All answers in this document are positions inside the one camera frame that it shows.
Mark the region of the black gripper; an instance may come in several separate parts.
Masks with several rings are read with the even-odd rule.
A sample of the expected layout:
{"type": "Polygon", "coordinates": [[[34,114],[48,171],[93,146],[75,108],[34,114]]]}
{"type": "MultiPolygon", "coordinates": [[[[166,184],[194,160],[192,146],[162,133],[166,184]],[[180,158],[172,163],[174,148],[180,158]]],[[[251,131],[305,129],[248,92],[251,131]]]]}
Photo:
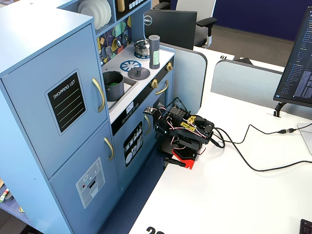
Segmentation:
{"type": "Polygon", "coordinates": [[[160,115],[160,117],[156,118],[156,123],[154,125],[156,132],[155,137],[160,137],[158,140],[158,152],[161,154],[173,151],[171,141],[174,134],[172,131],[172,124],[168,123],[169,121],[172,121],[172,119],[173,114],[166,114],[164,116],[160,115]]]}

